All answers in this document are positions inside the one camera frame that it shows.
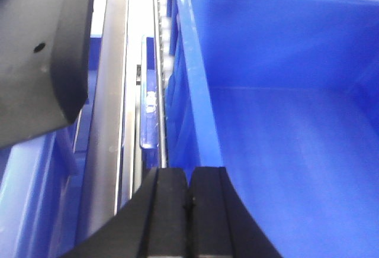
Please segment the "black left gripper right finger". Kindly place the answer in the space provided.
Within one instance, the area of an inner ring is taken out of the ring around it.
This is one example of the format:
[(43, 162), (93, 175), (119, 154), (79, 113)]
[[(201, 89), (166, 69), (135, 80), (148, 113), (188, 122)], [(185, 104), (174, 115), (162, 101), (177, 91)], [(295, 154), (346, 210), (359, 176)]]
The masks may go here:
[(192, 257), (281, 257), (235, 191), (224, 167), (197, 167), (189, 185)]

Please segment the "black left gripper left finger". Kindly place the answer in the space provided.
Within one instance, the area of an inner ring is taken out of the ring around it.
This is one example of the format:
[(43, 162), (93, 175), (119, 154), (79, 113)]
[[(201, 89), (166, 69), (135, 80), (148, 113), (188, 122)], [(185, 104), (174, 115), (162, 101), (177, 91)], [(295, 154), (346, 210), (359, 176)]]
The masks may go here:
[(64, 257), (185, 257), (186, 194), (182, 169), (150, 169), (128, 203)]

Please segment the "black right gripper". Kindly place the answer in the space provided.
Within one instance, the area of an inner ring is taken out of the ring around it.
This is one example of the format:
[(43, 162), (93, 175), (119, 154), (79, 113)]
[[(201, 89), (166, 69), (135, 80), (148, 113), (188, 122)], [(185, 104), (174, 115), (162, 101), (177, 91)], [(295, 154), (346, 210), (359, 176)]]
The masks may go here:
[(1, 146), (74, 123), (88, 97), (94, 0), (1, 0)]

